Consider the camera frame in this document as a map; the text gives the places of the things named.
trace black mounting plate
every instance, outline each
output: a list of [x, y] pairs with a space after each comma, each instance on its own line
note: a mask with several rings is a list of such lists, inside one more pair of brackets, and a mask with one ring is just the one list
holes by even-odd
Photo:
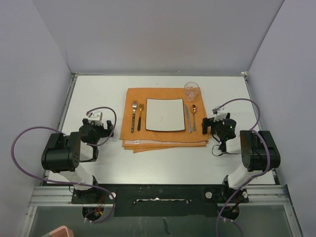
[[[105, 185], [99, 186], [116, 194], [114, 216], [188, 216], [216, 217], [218, 203], [225, 203], [232, 190], [224, 185]], [[103, 193], [104, 203], [112, 204], [109, 194]], [[236, 203], [238, 193], [231, 203]], [[79, 197], [74, 190], [72, 204], [98, 204], [100, 197], [92, 200]]]

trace orange placemat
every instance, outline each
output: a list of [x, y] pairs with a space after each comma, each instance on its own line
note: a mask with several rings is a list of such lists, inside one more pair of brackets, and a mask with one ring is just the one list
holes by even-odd
[[[183, 99], [184, 104], [190, 109], [192, 104], [197, 107], [196, 113], [196, 132], [188, 132], [188, 121], [185, 114], [185, 131], [178, 132], [157, 132], [148, 131], [146, 127], [146, 102], [147, 99]], [[135, 129], [134, 133], [131, 133], [131, 123], [133, 115], [133, 100], [144, 104], [144, 110], [142, 113], [141, 130]], [[135, 128], [137, 127], [139, 109], [136, 111]], [[202, 134], [202, 119], [207, 117], [206, 111], [201, 95], [201, 91], [197, 94], [194, 102], [188, 102], [185, 99], [184, 88], [129, 88], [126, 93], [125, 109], [122, 122], [122, 129], [120, 134], [121, 140], [153, 140], [164, 142], [201, 142], [208, 141], [209, 135]], [[191, 125], [193, 124], [193, 115], [190, 113]]]

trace knife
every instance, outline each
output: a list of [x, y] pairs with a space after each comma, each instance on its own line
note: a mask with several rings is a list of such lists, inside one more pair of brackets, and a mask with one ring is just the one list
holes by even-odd
[[188, 106], [186, 106], [186, 114], [187, 114], [187, 119], [188, 119], [188, 125], [189, 125], [189, 133], [192, 133], [192, 128], [191, 128], [191, 123], [190, 123], [190, 113], [189, 113], [189, 109]]

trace white wall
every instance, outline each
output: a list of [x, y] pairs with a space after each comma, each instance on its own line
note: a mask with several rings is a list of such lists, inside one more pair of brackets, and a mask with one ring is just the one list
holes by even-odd
[[[14, 137], [30, 126], [57, 127], [71, 73], [32, 0], [0, 2], [0, 236], [18, 236], [38, 181], [13, 164]], [[43, 174], [41, 153], [49, 132], [25, 134], [17, 143], [20, 164]]]
[[247, 71], [283, 0], [34, 0], [75, 73]]
[[285, 0], [249, 71], [305, 237], [316, 232], [316, 1]]

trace clear glass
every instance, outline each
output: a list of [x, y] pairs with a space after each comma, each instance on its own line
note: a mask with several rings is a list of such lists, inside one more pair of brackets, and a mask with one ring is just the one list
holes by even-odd
[[194, 99], [196, 98], [196, 96], [199, 92], [199, 86], [195, 82], [191, 81], [191, 82], [188, 82], [187, 84], [185, 84], [184, 90], [186, 93], [187, 101], [192, 102], [192, 101], [194, 101]]
[[[289, 237], [293, 236], [283, 205], [244, 205], [236, 222], [220, 222], [220, 237]], [[75, 237], [214, 237], [216, 217], [114, 217], [101, 224], [83, 223], [82, 207], [37, 207], [30, 237], [40, 237], [67, 226]]]

